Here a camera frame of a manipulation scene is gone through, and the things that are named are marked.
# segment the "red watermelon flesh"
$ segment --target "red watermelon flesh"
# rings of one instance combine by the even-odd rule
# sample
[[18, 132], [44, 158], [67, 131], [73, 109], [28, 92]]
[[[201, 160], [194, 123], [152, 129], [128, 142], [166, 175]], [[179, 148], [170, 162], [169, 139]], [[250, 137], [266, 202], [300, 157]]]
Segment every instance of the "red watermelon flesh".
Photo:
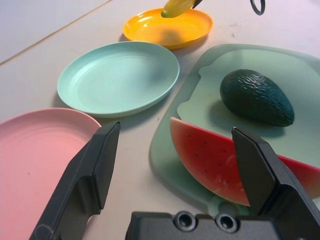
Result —
[[[170, 130], [183, 165], [199, 183], [224, 199], [249, 206], [232, 139], [174, 117], [170, 120]], [[320, 196], [319, 168], [278, 157], [291, 169], [311, 198]]]

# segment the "avocado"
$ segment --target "avocado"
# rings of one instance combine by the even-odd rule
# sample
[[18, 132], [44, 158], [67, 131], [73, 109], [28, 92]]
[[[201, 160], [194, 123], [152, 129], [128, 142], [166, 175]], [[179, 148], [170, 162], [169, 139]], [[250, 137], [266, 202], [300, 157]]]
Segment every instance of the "avocado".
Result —
[[240, 117], [277, 127], [287, 127], [294, 122], [294, 109], [284, 92], [256, 71], [230, 72], [222, 80], [220, 95], [224, 105]]

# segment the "pink plate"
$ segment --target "pink plate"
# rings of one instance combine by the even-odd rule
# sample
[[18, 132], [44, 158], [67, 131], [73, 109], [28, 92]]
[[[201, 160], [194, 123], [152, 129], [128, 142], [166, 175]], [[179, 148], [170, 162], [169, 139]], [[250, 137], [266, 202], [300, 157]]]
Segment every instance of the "pink plate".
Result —
[[0, 124], [0, 239], [29, 239], [69, 161], [99, 127], [67, 108]]

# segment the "toy watermelon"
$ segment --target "toy watermelon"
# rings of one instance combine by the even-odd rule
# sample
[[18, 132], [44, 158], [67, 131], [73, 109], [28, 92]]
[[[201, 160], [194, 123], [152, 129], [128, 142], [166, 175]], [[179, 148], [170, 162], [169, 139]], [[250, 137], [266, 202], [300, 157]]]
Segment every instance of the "toy watermelon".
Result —
[[[183, 165], [199, 183], [222, 198], [249, 206], [232, 139], [174, 117], [170, 120], [170, 130]], [[278, 157], [291, 169], [311, 198], [320, 196], [319, 168]]]

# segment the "white table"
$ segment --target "white table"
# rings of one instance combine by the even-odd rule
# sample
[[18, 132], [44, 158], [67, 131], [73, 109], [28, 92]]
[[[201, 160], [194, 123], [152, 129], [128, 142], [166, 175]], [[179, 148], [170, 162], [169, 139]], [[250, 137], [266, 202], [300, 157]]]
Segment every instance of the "white table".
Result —
[[[164, 6], [166, 0], [113, 0], [0, 66], [0, 122], [25, 112], [65, 107], [56, 93], [64, 67], [81, 54], [123, 40], [131, 16]], [[166, 109], [199, 57], [219, 44], [256, 44], [320, 58], [320, 0], [266, 1], [257, 16], [249, 0], [204, 0], [198, 9], [215, 25], [202, 44], [174, 51], [181, 65], [171, 95], [155, 107], [121, 120], [122, 130], [106, 205], [88, 224], [85, 240], [124, 240], [132, 211], [203, 211], [151, 172], [149, 147]]]

